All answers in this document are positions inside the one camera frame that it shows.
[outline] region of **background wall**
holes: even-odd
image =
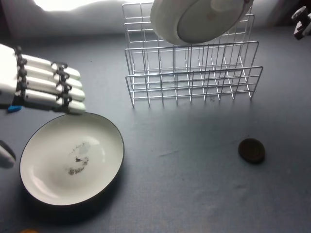
[[[121,6],[139,0],[103,0],[72,11],[47,12],[33,0],[1,0],[13,38],[123,33]],[[278,24],[299,0],[254,0],[255,27]]]

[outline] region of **white robotic hand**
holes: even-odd
[[[0,44],[0,105],[82,114],[80,73],[64,63],[24,55]]]

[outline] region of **table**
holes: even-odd
[[[255,29],[264,66],[252,101],[176,105],[129,100],[123,35],[25,44],[33,56],[66,61],[83,77],[86,107],[112,120],[125,142],[118,178],[96,214],[73,222],[40,218],[25,205],[18,165],[0,170],[0,232],[292,233],[311,229],[311,37],[294,28]],[[32,134],[60,114],[0,112],[0,138],[19,158]],[[246,138],[266,148],[254,166],[238,155]]]

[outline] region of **wire dish rack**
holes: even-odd
[[[236,94],[254,96],[263,67],[253,66],[259,43],[249,41],[254,23],[251,8],[233,28],[212,41],[175,46],[158,37],[150,23],[150,3],[122,6],[127,49],[126,76],[135,100],[189,99]]]

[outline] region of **white plate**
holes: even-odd
[[[175,45],[210,41],[235,25],[253,0],[155,0],[150,21],[155,33]]]
[[[111,121],[91,113],[63,115],[42,126],[28,141],[20,175],[36,199],[72,205],[105,189],[123,158],[123,139]]]

